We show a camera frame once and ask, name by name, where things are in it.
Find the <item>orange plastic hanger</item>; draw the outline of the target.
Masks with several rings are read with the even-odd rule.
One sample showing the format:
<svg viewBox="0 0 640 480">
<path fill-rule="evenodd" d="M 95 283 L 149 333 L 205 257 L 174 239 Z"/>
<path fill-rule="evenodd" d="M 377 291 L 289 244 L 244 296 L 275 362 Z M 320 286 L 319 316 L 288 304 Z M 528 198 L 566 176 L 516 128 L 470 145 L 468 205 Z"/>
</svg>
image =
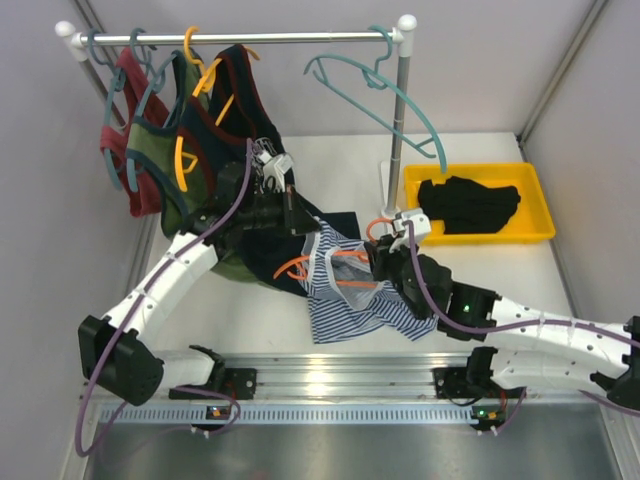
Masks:
<svg viewBox="0 0 640 480">
<path fill-rule="evenodd" d="M 394 230 L 393 230 L 393 220 L 392 219 L 385 218 L 385 217 L 376 218 L 376 219 L 372 220 L 368 224 L 367 229 L 366 229 L 367 240 L 373 246 L 376 246 L 380 241 L 380 238 L 376 239 L 372 234 L 372 230 L 374 229 L 374 227 L 379 225 L 379 224 L 384 225 L 386 227 L 386 229 L 391 233 L 392 236 L 395 235 Z M 361 249 L 361 250 L 338 249 L 334 253 L 334 256 L 355 257 L 358 261 L 360 261 L 362 263 L 368 263 L 369 262 L 368 255 L 367 255 L 367 253 L 366 253 L 366 251 L 364 249 Z M 307 279 L 308 274 L 309 274 L 309 265 L 310 265 L 311 259 L 312 259 L 312 255 L 311 254 L 300 255 L 298 257 L 290 259 L 290 260 L 284 262 L 273 273 L 272 278 L 273 279 L 277 279 L 282 274 L 286 274 L 289 278 L 291 278 L 293 280 L 304 281 L 304 280 Z"/>
</svg>

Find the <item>blue white striped tank top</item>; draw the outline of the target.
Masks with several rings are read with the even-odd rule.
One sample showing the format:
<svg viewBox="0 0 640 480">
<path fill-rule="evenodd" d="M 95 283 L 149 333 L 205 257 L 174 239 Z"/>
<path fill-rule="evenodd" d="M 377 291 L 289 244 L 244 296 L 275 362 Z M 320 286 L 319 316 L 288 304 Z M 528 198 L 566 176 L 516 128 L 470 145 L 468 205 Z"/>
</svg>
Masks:
<svg viewBox="0 0 640 480">
<path fill-rule="evenodd" d="M 390 282 L 376 282 L 369 263 L 334 256 L 338 249 L 365 250 L 328 222 L 306 236 L 301 254 L 311 254 L 309 274 L 299 284 L 308 297 L 311 334 L 316 344 L 344 342 L 390 327 L 411 341 L 435 330 L 438 317 L 422 320 L 410 311 Z"/>
</svg>

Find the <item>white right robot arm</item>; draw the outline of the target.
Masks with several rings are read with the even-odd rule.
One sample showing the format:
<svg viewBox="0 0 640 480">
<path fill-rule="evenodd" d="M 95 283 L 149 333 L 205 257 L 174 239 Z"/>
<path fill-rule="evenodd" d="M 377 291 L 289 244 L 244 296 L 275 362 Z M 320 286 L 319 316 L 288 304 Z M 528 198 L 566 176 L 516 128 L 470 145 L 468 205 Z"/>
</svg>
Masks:
<svg viewBox="0 0 640 480">
<path fill-rule="evenodd" d="M 522 305 L 453 280 L 449 268 L 391 236 L 365 245 L 373 276 L 390 282 L 420 321 L 476 342 L 466 382 L 478 396 L 525 387 L 576 390 L 621 411 L 639 410 L 639 319 L 590 322 Z"/>
</svg>

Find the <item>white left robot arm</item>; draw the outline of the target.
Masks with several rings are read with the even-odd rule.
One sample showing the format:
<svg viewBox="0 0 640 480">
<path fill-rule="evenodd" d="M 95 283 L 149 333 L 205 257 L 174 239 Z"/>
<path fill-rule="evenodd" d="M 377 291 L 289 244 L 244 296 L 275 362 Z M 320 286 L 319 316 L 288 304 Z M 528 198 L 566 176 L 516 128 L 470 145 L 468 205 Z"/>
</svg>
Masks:
<svg viewBox="0 0 640 480">
<path fill-rule="evenodd" d="M 210 272 L 245 232 L 294 238 L 319 230 L 294 187 L 264 190 L 250 164 L 230 163 L 217 179 L 213 204 L 195 212 L 173 237 L 144 279 L 101 317 L 87 316 L 78 329 L 87 388 L 100 386 L 140 406 L 158 391 L 193 386 L 205 397 L 225 388 L 221 357 L 197 345 L 160 351 L 154 339 L 191 287 Z"/>
</svg>

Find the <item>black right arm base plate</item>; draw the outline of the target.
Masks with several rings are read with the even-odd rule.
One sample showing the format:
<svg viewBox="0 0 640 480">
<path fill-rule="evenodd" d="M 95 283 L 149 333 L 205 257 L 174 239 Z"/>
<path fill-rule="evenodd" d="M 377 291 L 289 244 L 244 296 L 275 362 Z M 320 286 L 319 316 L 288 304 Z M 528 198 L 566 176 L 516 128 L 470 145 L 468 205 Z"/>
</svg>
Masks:
<svg viewBox="0 0 640 480">
<path fill-rule="evenodd" d="M 466 367 L 433 370 L 436 397 L 454 403 L 469 403 L 501 396 L 502 389 L 486 374 L 470 373 Z"/>
</svg>

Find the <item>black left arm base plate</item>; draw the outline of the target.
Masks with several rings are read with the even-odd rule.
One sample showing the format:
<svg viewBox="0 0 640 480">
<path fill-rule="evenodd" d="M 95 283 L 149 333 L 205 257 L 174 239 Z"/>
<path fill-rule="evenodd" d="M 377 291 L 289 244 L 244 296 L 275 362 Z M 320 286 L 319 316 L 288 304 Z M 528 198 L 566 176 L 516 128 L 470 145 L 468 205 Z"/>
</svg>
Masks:
<svg viewBox="0 0 640 480">
<path fill-rule="evenodd" d="M 252 400 L 257 386 L 257 370 L 253 368 L 216 368 L 204 385 L 186 385 L 169 390 L 172 400 L 211 398 L 212 393 L 235 400 Z"/>
</svg>

